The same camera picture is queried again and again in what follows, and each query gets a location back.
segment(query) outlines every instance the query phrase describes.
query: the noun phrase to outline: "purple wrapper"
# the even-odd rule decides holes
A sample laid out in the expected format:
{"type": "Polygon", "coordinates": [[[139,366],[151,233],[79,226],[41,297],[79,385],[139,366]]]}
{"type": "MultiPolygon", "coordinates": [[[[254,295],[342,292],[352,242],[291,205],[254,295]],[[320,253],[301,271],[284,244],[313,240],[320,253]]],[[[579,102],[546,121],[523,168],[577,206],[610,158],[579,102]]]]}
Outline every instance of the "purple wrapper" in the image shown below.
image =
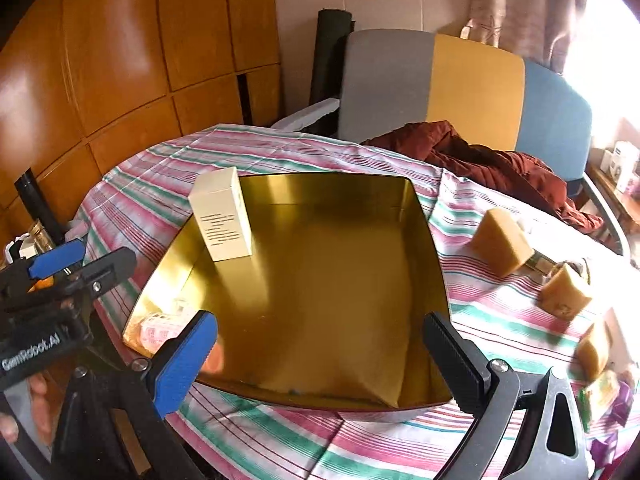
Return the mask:
{"type": "Polygon", "coordinates": [[[616,447],[618,446],[618,432],[610,434],[604,441],[594,438],[591,443],[591,458],[596,465],[596,470],[603,468],[613,462],[616,457],[616,447]]]}
{"type": "Polygon", "coordinates": [[[631,388],[624,381],[620,381],[620,391],[611,406],[611,416],[613,420],[623,428],[626,426],[626,421],[629,418],[629,413],[631,413],[633,403],[634,394],[631,388]]]}

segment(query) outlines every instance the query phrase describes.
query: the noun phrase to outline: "blue gripper pad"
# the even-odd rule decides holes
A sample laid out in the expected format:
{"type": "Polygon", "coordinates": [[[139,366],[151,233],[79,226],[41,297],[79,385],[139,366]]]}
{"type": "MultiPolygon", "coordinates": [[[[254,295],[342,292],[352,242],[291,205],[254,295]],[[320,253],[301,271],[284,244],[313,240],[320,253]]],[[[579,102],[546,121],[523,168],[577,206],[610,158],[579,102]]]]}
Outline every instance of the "blue gripper pad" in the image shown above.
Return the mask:
{"type": "Polygon", "coordinates": [[[83,258],[84,243],[82,240],[72,240],[46,253],[34,256],[33,263],[29,267],[29,276],[34,280],[44,280],[65,267],[82,261],[83,258]]]}
{"type": "Polygon", "coordinates": [[[217,338],[216,317],[199,310],[180,335],[165,341],[151,359],[146,386],[160,418],[178,410],[217,338]]]}

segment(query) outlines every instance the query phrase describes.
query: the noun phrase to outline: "chair backrest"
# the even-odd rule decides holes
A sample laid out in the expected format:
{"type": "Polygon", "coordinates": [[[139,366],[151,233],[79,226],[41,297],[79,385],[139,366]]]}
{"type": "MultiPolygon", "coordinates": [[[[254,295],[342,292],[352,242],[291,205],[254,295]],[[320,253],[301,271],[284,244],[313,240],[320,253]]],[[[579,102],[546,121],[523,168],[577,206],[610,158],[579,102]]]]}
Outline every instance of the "chair backrest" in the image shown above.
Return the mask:
{"type": "Polygon", "coordinates": [[[472,144],[537,156],[582,176],[591,109],[558,74],[474,41],[416,30],[350,34],[338,137],[362,142],[409,122],[447,120],[472,144]]]}

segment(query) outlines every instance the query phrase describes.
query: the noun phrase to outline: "curtain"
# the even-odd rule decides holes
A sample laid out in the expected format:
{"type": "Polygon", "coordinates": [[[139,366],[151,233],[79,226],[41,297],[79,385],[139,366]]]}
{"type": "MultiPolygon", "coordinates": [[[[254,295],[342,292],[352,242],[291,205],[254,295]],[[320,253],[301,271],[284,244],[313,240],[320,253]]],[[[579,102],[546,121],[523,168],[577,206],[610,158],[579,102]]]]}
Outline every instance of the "curtain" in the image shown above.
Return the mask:
{"type": "Polygon", "coordinates": [[[586,0],[471,0],[461,37],[489,44],[562,73],[586,0]]]}

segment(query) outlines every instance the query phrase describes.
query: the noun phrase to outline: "maroon jacket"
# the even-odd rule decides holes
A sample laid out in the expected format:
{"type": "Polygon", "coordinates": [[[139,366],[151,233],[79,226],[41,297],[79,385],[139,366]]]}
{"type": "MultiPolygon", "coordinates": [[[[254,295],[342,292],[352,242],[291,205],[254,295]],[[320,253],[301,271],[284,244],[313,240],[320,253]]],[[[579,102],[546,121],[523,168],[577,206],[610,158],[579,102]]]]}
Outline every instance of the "maroon jacket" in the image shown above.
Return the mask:
{"type": "Polygon", "coordinates": [[[581,233],[601,227],[602,218],[582,213],[566,196],[566,184],[541,160],[521,152],[497,152],[470,146],[449,121],[406,124],[363,144],[446,168],[561,219],[581,233]]]}

